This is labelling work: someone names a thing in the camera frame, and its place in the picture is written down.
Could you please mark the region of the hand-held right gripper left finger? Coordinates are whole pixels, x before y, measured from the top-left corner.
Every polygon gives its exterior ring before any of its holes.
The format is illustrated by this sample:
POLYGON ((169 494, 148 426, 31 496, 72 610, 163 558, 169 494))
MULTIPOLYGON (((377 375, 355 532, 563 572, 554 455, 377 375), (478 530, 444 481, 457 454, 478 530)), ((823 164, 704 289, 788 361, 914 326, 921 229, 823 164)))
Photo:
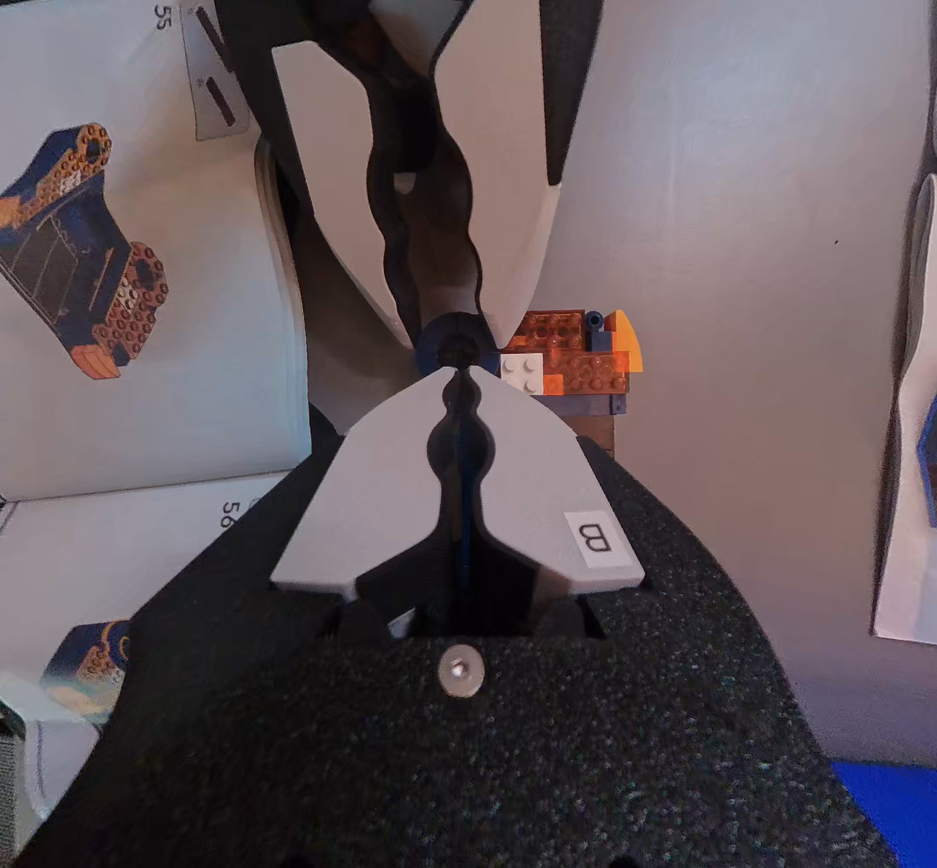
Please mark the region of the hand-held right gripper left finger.
POLYGON ((357 596, 359 577, 427 539, 441 484, 428 442, 443 422, 442 368, 375 407, 345 435, 271 581, 284 590, 357 596))

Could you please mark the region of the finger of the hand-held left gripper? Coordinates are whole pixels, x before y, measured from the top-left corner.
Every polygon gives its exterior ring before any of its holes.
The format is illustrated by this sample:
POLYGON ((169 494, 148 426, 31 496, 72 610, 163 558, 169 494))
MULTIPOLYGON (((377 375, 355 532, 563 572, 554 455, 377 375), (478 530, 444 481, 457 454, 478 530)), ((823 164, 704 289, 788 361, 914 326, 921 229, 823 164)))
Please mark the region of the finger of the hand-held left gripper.
POLYGON ((385 239, 368 197, 374 140, 367 90, 313 41, 275 47, 273 60, 322 235, 381 322, 410 349, 384 273, 385 239))
POLYGON ((478 305, 504 348, 537 288, 560 192, 547 174, 540 0, 473 0, 433 79, 470 178, 478 305))

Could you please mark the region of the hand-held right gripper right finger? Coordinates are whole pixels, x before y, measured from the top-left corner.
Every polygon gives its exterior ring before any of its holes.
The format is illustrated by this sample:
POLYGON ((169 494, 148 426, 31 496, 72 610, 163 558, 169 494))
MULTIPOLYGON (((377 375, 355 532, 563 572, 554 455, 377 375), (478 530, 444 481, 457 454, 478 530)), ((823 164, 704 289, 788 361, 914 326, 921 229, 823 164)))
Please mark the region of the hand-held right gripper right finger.
POLYGON ((645 570, 575 433, 536 398, 480 367, 468 373, 493 443, 480 483, 482 528, 532 564, 533 597, 638 586, 645 570))

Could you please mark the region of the blue and orange brick model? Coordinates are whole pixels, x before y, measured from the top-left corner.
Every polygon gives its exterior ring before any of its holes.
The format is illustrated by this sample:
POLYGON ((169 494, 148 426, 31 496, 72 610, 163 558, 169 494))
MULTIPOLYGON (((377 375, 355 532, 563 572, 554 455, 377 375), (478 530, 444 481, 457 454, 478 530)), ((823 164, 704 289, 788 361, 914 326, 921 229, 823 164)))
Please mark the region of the blue and orange brick model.
POLYGON ((423 377, 441 367, 487 370, 609 454, 631 376, 643 371, 638 337, 621 310, 530 310, 503 348, 479 316, 450 312, 428 324, 414 353, 423 377))

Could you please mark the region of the black round disc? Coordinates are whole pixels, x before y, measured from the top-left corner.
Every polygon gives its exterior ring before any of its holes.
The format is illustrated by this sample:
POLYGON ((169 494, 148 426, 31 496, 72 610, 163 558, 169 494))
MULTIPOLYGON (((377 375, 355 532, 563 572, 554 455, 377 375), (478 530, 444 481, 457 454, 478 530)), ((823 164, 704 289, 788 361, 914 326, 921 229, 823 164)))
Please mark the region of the black round disc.
POLYGON ((344 440, 328 417, 312 403, 308 405, 308 428, 312 455, 336 447, 344 440))

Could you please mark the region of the open instruction booklet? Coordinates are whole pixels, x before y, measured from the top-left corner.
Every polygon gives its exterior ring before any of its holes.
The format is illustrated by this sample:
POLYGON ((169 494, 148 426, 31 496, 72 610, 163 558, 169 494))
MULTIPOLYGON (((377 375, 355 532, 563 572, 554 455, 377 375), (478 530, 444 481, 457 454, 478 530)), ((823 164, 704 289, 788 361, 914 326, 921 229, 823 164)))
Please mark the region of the open instruction booklet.
POLYGON ((2 7, 2 749, 41 824, 128 619, 310 449, 275 166, 213 0, 2 7))

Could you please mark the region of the closed booklet, purple arcade picture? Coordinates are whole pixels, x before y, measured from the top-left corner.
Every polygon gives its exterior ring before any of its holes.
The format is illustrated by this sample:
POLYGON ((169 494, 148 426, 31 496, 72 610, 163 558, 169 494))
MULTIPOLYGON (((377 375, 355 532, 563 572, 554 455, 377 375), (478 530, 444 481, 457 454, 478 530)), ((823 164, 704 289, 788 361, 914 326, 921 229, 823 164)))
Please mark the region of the closed booklet, purple arcade picture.
POLYGON ((936 177, 917 198, 906 351, 887 474, 884 562, 873 622, 887 640, 936 643, 936 177))

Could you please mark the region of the blue plastic bin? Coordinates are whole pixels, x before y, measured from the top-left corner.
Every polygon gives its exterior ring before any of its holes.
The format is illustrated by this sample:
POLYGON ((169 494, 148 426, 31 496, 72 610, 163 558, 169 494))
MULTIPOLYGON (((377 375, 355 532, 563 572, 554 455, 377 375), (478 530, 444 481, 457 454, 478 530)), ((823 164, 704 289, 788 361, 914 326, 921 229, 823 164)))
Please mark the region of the blue plastic bin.
POLYGON ((934 768, 847 761, 834 761, 832 767, 900 866, 936 866, 934 768))

